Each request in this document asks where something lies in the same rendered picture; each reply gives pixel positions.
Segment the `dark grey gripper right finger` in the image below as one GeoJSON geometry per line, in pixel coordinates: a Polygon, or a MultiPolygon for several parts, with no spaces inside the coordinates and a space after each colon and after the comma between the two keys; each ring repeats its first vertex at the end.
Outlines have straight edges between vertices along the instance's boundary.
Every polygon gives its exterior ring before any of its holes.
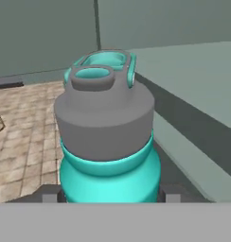
{"type": "Polygon", "coordinates": [[[157,201],[165,203],[208,203],[207,199],[193,195],[183,186],[176,184],[161,184],[157,201]]]}

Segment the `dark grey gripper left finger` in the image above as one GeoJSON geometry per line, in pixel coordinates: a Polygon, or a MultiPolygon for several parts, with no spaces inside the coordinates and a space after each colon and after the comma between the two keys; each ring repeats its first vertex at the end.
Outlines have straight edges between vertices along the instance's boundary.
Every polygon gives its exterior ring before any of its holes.
{"type": "Polygon", "coordinates": [[[17,203],[57,203],[64,202],[64,193],[58,184],[43,184],[32,194],[12,199],[17,203]]]}

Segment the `teal water bottle grey lid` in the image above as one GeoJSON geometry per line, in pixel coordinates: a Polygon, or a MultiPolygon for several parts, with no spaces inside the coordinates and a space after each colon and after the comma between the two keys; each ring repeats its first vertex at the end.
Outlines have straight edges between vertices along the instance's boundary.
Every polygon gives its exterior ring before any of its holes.
{"type": "Polygon", "coordinates": [[[156,202],[154,98],[135,80],[136,55],[105,49],[75,61],[54,103],[62,198],[76,203],[156,202]]]}

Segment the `grey-green counter cabinet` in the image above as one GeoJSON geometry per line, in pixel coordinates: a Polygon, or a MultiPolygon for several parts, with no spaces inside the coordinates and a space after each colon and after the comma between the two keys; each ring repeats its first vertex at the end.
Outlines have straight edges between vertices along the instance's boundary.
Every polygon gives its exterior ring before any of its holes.
{"type": "Polygon", "coordinates": [[[231,42],[135,49],[136,79],[155,97],[162,184],[231,202],[231,42]]]}

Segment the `grey-green cabinet run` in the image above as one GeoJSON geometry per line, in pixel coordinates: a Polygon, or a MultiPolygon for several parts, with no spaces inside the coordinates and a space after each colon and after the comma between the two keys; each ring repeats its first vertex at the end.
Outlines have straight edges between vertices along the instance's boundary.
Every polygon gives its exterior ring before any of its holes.
{"type": "Polygon", "coordinates": [[[231,41],[231,0],[0,0],[0,78],[102,48],[231,41]]]}

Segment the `dark grey floor vent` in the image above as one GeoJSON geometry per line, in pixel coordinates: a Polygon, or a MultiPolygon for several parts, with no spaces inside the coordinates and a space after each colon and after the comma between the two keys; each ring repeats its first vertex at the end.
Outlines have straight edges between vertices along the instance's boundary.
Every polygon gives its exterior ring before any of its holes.
{"type": "Polygon", "coordinates": [[[23,85],[24,82],[19,77],[0,78],[0,89],[21,87],[23,85]]]}

